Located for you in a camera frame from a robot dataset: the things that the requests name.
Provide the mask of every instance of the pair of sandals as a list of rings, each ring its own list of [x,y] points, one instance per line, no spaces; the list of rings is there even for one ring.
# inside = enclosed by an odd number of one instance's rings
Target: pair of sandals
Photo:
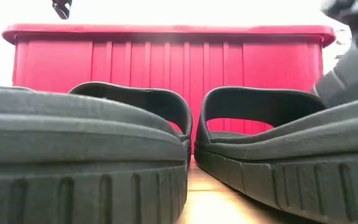
[[[286,212],[358,222],[358,100],[346,102],[358,95],[330,90],[320,94],[332,108],[301,91],[210,91],[195,139],[198,165]],[[215,118],[274,128],[211,132],[206,123]],[[0,223],[173,223],[186,202],[191,129],[188,105],[168,90],[98,82],[68,95],[0,88]]]

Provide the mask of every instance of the floor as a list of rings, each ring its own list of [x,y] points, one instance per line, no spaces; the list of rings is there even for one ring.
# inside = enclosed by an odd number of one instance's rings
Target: floor
[[[241,193],[201,170],[191,158],[187,201],[177,224],[316,223],[281,212]]]

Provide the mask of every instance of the black slide sandal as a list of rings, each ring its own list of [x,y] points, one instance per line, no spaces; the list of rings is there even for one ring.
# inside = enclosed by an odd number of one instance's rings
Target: black slide sandal
[[[0,89],[0,224],[174,223],[186,188],[185,148],[161,117]]]
[[[189,106],[179,94],[170,90],[133,88],[104,82],[83,83],[69,93],[126,103],[176,124],[181,130],[179,140],[186,147],[187,163],[190,163],[193,119]]]
[[[338,64],[321,77],[312,93],[329,106],[358,100],[358,46],[353,44]]]
[[[206,122],[214,118],[275,128],[254,136],[210,133]],[[195,159],[277,209],[324,223],[358,223],[358,101],[326,109],[300,91],[217,88],[204,99]]]

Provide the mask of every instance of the white wall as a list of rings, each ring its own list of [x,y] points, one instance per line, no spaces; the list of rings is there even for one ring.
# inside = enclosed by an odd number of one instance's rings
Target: white wall
[[[150,24],[256,26],[326,24],[343,25],[318,11],[318,0],[73,0],[69,21],[59,19],[51,0],[0,0],[0,81],[12,78],[14,46],[1,32],[8,24]],[[331,69],[335,46],[324,50],[324,71]]]

